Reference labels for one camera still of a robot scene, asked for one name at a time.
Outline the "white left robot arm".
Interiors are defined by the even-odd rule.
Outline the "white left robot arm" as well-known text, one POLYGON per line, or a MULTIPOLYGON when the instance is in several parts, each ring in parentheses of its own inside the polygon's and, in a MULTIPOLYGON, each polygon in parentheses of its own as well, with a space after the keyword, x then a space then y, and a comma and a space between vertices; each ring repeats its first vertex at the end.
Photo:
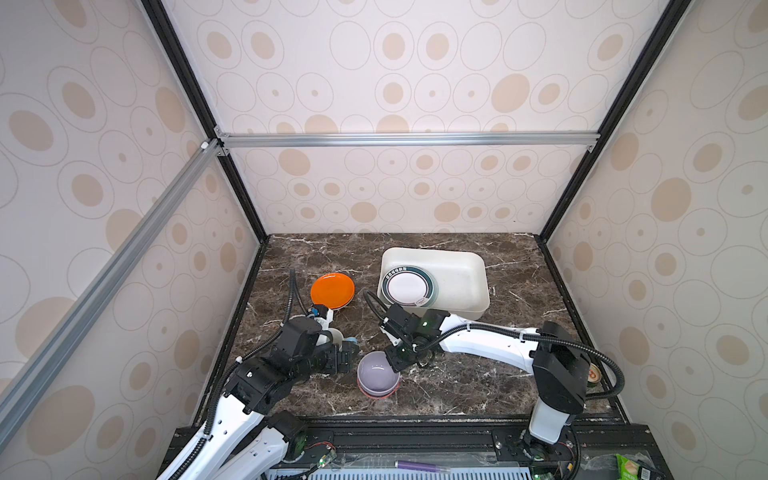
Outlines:
POLYGON ((259 479, 284 460, 302 456, 306 424, 293 414, 269 411, 294 385, 314 373, 347 373, 360 351, 336 329, 317 336, 279 332, 239 358, 226 373, 207 418, 161 479, 259 479))

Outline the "orange sunburst patterned plate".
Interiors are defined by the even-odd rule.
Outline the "orange sunburst patterned plate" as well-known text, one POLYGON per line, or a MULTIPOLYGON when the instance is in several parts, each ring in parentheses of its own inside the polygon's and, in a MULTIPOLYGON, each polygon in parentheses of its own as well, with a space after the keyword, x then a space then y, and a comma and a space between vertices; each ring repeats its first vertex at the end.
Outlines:
POLYGON ((437 295, 437 282, 426 270, 417 266, 397 266, 388 270, 380 281, 380 295, 389 303, 426 307, 437 295))

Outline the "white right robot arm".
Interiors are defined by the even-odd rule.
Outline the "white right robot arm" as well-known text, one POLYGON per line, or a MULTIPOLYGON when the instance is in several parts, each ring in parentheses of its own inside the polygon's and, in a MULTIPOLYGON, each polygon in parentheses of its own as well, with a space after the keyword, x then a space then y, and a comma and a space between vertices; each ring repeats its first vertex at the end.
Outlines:
POLYGON ((555 445, 590 401, 614 398, 626 384, 609 356, 571 338, 553 322, 512 328, 468 320, 444 310, 418 316, 403 306, 366 300, 392 345, 386 359, 395 372, 426 365, 437 353, 474 355, 513 366, 533 376, 538 399, 528 423, 528 442, 555 445))

